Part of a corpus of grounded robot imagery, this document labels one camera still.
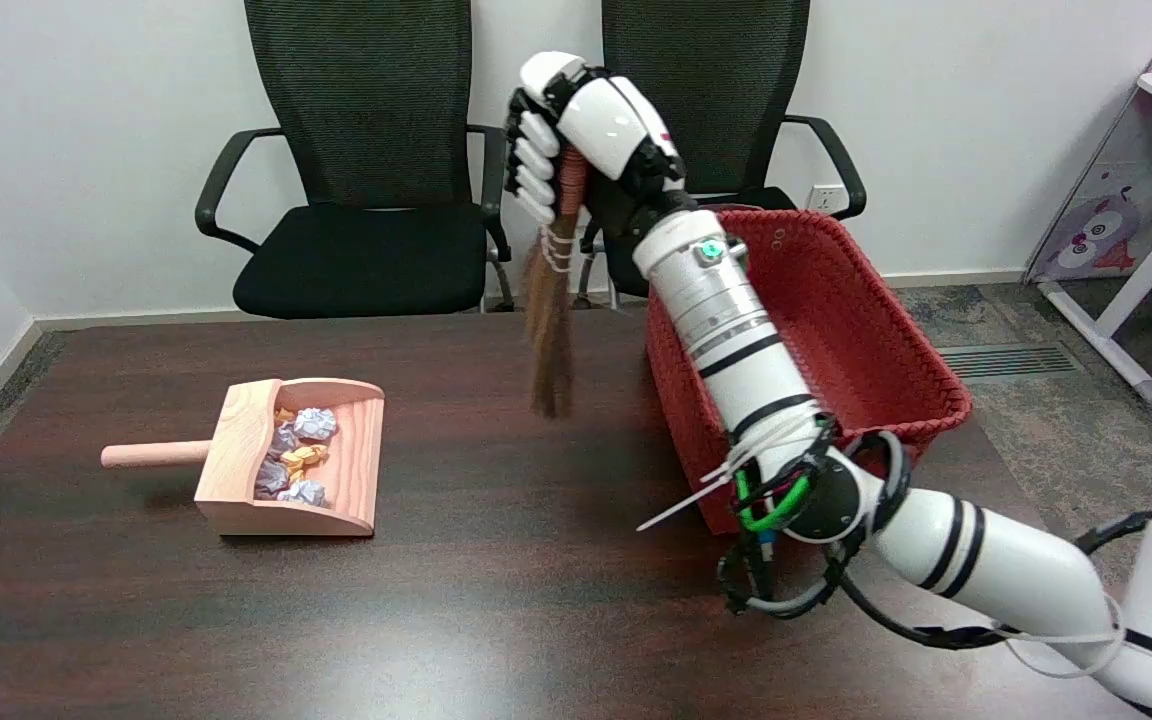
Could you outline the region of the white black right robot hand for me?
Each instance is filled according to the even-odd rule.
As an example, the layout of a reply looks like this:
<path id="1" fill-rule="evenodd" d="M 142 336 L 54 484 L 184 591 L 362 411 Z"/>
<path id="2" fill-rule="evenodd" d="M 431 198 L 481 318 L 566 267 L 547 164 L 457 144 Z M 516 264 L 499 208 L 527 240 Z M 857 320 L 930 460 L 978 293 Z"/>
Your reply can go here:
<path id="1" fill-rule="evenodd" d="M 506 192 L 540 225 L 556 219 L 566 149 L 579 151 L 608 183 L 589 209 L 607 232 L 685 187 L 684 159 L 652 103 L 626 76 L 571 53 L 541 51 L 521 65 L 506 138 Z"/>

